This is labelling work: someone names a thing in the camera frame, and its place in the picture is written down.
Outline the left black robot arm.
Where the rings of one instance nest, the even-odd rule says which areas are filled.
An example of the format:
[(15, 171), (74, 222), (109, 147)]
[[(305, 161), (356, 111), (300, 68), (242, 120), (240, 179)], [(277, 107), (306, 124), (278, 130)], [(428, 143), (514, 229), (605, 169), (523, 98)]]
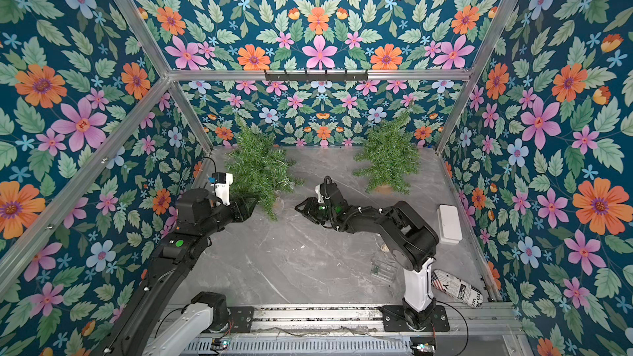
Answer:
[(258, 202), (253, 194), (223, 199), (204, 188), (176, 202), (177, 221), (159, 243), (148, 273), (93, 355), (140, 355), (171, 297), (211, 246), (211, 237), (231, 223), (247, 221)]

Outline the green christmas tree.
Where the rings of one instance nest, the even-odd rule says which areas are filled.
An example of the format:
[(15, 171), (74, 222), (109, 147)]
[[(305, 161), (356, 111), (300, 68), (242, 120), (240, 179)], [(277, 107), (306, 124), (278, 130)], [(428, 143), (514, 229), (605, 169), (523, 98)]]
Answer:
[(227, 155), (226, 168), (233, 174), (232, 193), (238, 197), (256, 198), (267, 216), (275, 221), (275, 204), (283, 193), (291, 193), (303, 180), (291, 173), (295, 162), (285, 150), (275, 146), (275, 138), (255, 132), (242, 117), (236, 118), (239, 131), (237, 148)]
[(365, 189), (368, 193), (380, 187), (410, 193), (406, 177), (419, 172), (420, 152), (412, 143), (413, 133), (407, 131), (409, 122), (410, 115), (400, 115), (381, 123), (369, 131), (362, 149), (354, 156), (354, 161), (368, 163), (353, 172), (368, 181)]

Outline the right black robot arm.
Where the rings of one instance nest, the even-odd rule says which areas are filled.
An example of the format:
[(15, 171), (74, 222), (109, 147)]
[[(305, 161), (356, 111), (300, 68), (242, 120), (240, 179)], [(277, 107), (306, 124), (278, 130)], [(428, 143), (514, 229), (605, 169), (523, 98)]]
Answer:
[(404, 271), (403, 319), (414, 331), (426, 328), (436, 306), (432, 265), (439, 237), (405, 201), (386, 208), (352, 205), (330, 176), (315, 188), (316, 195), (295, 206), (305, 219), (336, 232), (377, 234)]

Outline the clear battery box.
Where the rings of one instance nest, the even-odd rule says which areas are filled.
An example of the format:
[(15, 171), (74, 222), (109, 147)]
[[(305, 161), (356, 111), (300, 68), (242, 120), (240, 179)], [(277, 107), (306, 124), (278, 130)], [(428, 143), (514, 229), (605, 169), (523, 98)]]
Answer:
[(372, 277), (385, 283), (392, 283), (397, 278), (398, 268), (394, 262), (382, 257), (374, 257), (370, 273)]

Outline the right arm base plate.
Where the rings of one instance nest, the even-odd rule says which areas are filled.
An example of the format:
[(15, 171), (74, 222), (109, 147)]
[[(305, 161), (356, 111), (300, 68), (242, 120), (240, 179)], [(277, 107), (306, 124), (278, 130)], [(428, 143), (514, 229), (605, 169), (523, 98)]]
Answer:
[(386, 332), (449, 332), (450, 324), (446, 310), (442, 306), (435, 306), (426, 320), (412, 326), (406, 319), (404, 307), (400, 305), (384, 305), (378, 308), (382, 313), (383, 330)]

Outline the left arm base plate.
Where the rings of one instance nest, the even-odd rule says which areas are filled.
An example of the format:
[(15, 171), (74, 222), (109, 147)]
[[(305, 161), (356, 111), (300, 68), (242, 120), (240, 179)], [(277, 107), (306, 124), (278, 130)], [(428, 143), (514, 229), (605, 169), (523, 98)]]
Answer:
[(228, 328), (226, 333), (250, 333), (254, 320), (254, 307), (228, 307)]

